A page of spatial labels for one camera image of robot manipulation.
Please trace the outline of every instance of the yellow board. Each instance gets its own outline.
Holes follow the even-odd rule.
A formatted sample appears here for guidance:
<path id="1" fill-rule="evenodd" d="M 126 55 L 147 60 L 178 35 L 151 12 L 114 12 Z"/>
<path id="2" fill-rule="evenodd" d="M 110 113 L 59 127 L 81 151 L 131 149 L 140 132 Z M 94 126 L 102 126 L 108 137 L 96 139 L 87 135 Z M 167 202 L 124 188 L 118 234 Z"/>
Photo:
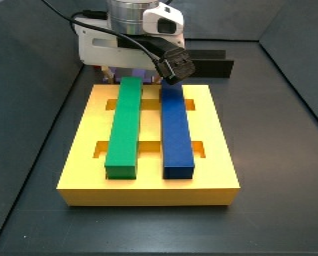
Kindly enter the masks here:
<path id="1" fill-rule="evenodd" d="M 94 86 L 57 184 L 68 205 L 231 204 L 239 183 L 207 85 L 183 86 L 195 156 L 194 178 L 162 178 L 159 88 L 143 86 L 136 180 L 108 180 L 104 159 L 119 86 Z"/>

